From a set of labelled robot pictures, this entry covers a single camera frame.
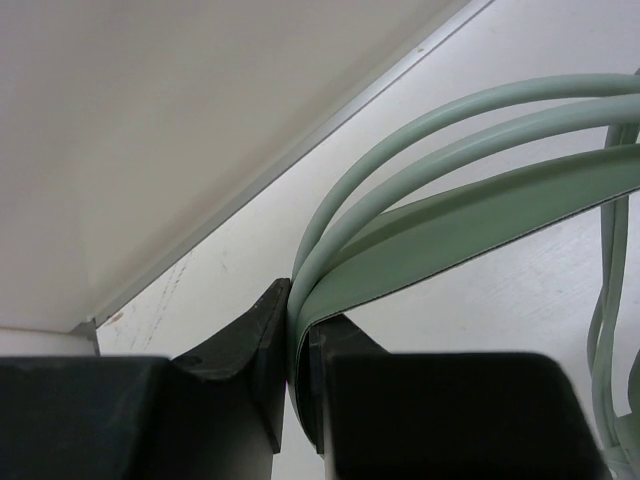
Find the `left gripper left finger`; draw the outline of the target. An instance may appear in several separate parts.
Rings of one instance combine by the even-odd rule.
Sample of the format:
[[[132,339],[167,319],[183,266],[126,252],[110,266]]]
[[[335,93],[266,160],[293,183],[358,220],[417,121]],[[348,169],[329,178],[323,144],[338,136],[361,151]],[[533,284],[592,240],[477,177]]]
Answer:
[[[267,479],[281,449],[285,316],[275,280],[180,356],[1,361],[5,479]]]

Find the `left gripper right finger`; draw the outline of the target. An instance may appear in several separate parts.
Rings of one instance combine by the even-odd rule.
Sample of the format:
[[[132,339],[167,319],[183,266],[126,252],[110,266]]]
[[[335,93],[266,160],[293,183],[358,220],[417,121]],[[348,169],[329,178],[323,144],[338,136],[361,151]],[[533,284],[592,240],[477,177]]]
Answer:
[[[607,476],[568,377],[537,353],[391,353],[339,315],[306,335],[297,404],[329,479]]]

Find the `mint green headphones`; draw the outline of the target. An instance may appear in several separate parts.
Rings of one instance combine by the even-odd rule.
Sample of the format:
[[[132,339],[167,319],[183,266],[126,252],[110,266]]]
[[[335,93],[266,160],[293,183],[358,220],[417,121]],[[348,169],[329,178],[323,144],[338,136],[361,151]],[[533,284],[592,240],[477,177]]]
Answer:
[[[345,206],[373,172],[416,142],[478,115],[541,101],[548,103],[547,109],[445,146],[396,173],[353,206]],[[491,155],[598,127],[607,129],[600,149],[409,201],[421,187]],[[587,358],[597,429],[606,445],[615,445],[611,373],[627,256],[629,196],[639,187],[638,134],[637,76],[560,75],[502,85],[445,104],[361,157],[315,211],[293,265],[287,306],[288,379],[299,421],[297,373],[313,326],[599,207],[603,280],[589,326]]]

